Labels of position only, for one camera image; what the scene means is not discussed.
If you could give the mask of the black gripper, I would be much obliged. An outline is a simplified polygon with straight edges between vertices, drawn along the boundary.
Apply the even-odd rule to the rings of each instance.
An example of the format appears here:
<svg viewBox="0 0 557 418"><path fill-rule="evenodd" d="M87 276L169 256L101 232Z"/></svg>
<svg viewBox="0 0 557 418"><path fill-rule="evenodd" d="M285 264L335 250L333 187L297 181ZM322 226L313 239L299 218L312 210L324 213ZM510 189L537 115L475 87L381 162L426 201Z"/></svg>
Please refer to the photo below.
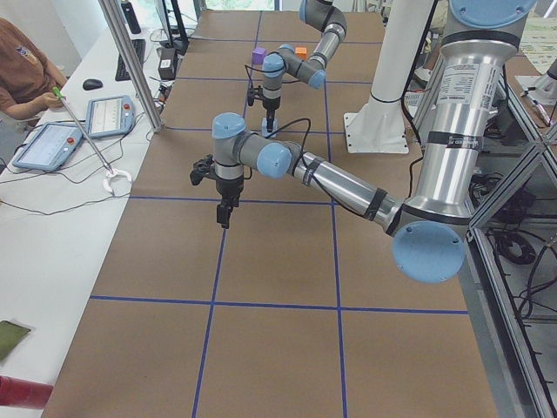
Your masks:
<svg viewBox="0 0 557 418"><path fill-rule="evenodd" d="M221 196L221 202L217 206L217 222L224 229L228 229L233 209L239 206L240 195L244 190L244 178L217 178L216 190Z"/></svg>
<svg viewBox="0 0 557 418"><path fill-rule="evenodd" d="M277 119L275 117L275 111L280 106L280 98L263 98L263 106L266 110L266 131L273 132L277 129Z"/></svg>

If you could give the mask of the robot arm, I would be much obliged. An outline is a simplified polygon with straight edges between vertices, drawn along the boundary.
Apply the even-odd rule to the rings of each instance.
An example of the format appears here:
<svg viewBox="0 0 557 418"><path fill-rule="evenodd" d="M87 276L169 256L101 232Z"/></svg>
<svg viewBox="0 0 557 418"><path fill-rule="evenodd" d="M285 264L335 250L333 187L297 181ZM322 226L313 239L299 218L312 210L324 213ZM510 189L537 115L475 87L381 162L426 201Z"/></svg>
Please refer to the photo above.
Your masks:
<svg viewBox="0 0 557 418"><path fill-rule="evenodd" d="M299 6L299 19L318 30L320 40L312 52L301 53L292 45L283 44L264 58L260 89L265 109L262 122L264 133L275 129L275 112L280 106L283 76L290 75L313 89L320 89L326 79L326 67L346 37L345 16L332 1L303 1Z"/></svg>
<svg viewBox="0 0 557 418"><path fill-rule="evenodd" d="M212 122L213 154L207 175L221 200L217 221L228 227L244 188L244 172L253 169L279 179L291 175L318 189L362 219L379 224L393 238L393 258L406 276L425 283L452 278L465 259L464 237L471 213L467 189L483 144L497 83L505 62L520 46L532 1L452 1L440 46L443 68L436 90L433 124L421 145L419 177L405 199L308 152L294 142L273 138L274 112L284 75L321 87L326 66L344 41L347 21L330 1L304 1L302 22L321 38L307 59L284 44L264 61L262 99L266 124L250 131L238 114Z"/></svg>

